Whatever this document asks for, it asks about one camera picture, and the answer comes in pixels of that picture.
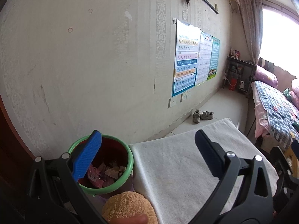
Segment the person left hand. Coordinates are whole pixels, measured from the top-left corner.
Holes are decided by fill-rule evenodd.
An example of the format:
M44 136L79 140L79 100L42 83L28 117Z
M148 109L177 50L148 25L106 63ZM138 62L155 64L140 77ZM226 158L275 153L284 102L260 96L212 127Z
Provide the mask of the person left hand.
M138 214L131 217L113 218L109 221L110 224L147 224L149 218L146 214Z

